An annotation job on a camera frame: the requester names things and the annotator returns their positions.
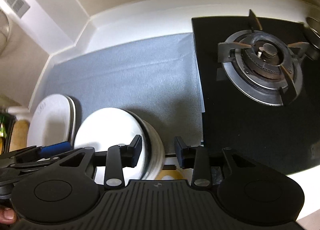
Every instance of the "kitchen counter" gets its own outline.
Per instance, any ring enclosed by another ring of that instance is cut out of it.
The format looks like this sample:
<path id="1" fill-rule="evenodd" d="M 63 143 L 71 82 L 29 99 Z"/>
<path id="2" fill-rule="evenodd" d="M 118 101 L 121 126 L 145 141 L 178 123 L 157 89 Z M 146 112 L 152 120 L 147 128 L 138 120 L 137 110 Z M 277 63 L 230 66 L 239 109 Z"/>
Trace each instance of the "kitchen counter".
<path id="1" fill-rule="evenodd" d="M 127 4 L 91 17 L 93 33 L 84 30 L 76 47 L 50 59 L 35 89 L 29 108 L 43 98 L 51 68 L 89 52 L 164 35 L 192 32 L 191 18 L 199 16 L 247 16 L 252 9 L 258 17 L 303 22 L 317 8 L 298 0 L 148 0 Z M 320 167 L 290 175 L 304 189 L 302 218 L 320 209 Z"/>
<path id="2" fill-rule="evenodd" d="M 94 111 L 129 110 L 159 133 L 167 154 L 173 139 L 202 140 L 199 78 L 193 34 L 126 43 L 57 64 L 44 96 L 65 94 L 81 105 L 81 122 Z"/>

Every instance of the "wooden cutting board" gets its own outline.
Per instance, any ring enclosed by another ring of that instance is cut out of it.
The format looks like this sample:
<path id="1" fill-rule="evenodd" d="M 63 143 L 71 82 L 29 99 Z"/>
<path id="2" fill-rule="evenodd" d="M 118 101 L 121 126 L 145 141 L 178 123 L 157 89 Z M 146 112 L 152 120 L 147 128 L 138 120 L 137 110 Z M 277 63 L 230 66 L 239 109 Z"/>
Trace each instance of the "wooden cutting board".
<path id="1" fill-rule="evenodd" d="M 29 122 L 27 120 L 19 120 L 14 124 L 10 140 L 10 152 L 27 146 L 28 130 Z"/>

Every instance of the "burner cap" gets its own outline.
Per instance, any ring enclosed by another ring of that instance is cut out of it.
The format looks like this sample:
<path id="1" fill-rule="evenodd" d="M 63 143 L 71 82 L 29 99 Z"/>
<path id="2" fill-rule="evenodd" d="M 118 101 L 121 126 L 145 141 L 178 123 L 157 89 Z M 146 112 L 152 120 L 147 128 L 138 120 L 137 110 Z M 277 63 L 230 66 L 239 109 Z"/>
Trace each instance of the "burner cap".
<path id="1" fill-rule="evenodd" d="M 270 59 L 274 58 L 278 54 L 277 48 L 270 43 L 263 44 L 262 47 L 259 47 L 259 50 L 264 52 L 264 55 L 266 56 L 266 58 L 270 58 Z"/>
<path id="2" fill-rule="evenodd" d="M 252 48 L 243 50 L 243 60 L 257 74 L 269 79 L 284 79 L 280 64 L 293 76 L 292 57 L 289 48 L 277 37 L 263 31 L 253 32 L 241 43 Z"/>

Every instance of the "metal rivet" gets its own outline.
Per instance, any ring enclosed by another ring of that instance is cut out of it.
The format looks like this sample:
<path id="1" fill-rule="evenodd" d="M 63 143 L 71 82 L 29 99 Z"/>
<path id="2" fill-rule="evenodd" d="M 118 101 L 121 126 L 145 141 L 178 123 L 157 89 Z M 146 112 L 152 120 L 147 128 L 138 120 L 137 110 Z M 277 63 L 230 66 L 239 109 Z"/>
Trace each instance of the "metal rivet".
<path id="1" fill-rule="evenodd" d="M 195 180 L 195 185 L 198 187 L 207 187 L 209 186 L 210 181 L 204 178 L 199 178 L 197 180 Z"/>
<path id="2" fill-rule="evenodd" d="M 111 179 L 108 179 L 106 181 L 106 184 L 110 187 L 116 187 L 116 186 L 120 186 L 122 183 L 121 180 L 119 180 L 118 178 L 111 178 Z"/>

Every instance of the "gas stove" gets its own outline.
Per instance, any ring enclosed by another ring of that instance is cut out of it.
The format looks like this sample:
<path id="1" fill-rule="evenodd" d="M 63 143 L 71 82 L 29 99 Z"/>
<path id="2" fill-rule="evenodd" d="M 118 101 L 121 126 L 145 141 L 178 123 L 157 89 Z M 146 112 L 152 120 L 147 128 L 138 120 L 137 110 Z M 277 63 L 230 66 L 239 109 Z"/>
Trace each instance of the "gas stove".
<path id="1" fill-rule="evenodd" d="M 193 18 L 204 145 L 290 174 L 320 164 L 320 61 L 301 23 Z"/>

